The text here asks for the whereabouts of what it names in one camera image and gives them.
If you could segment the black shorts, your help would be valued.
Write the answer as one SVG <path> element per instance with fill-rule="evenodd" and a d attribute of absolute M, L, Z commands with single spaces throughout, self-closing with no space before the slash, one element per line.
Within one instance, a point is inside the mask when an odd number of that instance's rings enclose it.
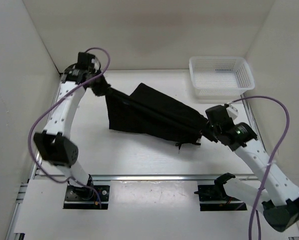
<path fill-rule="evenodd" d="M 109 84 L 96 85 L 92 91 L 98 97 L 105 97 L 111 130 L 146 134 L 175 142 L 177 146 L 198 145 L 202 137 L 215 141 L 207 118 L 144 83 L 140 83 L 130 95 Z"/>

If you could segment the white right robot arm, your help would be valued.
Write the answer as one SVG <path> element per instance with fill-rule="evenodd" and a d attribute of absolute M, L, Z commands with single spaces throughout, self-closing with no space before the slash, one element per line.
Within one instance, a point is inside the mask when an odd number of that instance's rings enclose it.
<path fill-rule="evenodd" d="M 299 221 L 299 187 L 275 163 L 269 164 L 270 156 L 247 123 L 234 123 L 237 109 L 228 104 L 216 105 L 205 113 L 216 139 L 241 158 L 260 181 L 265 181 L 265 192 L 261 193 L 233 174 L 225 173 L 214 181 L 214 195 L 220 200 L 235 197 L 251 206 L 259 198 L 256 210 L 280 233 Z"/>

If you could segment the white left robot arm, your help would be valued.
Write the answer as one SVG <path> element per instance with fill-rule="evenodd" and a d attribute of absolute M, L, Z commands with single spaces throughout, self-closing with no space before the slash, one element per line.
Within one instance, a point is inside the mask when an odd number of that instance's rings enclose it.
<path fill-rule="evenodd" d="M 91 84 L 78 86 L 100 74 L 100 65 L 94 54 L 78 53 L 77 62 L 66 68 L 60 78 L 55 108 L 47 124 L 33 136 L 42 159 L 61 171 L 83 200 L 91 199 L 95 191 L 90 175 L 78 162 L 79 150 L 71 141 L 71 127 L 78 105 Z"/>

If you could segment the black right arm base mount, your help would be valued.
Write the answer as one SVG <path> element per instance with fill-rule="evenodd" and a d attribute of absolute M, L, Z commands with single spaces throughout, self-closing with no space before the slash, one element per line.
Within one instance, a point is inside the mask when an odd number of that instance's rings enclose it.
<path fill-rule="evenodd" d="M 213 184 L 201 184 L 197 186 L 197 191 L 194 194 L 198 195 L 201 212 L 247 210 L 247 205 L 244 202 L 226 194 L 224 185 L 230 179 L 236 179 L 236 176 L 227 172 L 217 177 L 213 181 Z"/>

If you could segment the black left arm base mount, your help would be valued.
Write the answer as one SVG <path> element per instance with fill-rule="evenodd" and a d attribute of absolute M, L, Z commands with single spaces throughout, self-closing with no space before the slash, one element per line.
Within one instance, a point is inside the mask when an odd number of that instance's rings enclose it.
<path fill-rule="evenodd" d="M 63 209 L 66 210 L 107 210 L 110 185 L 94 184 L 93 190 L 68 184 L 64 195 Z"/>

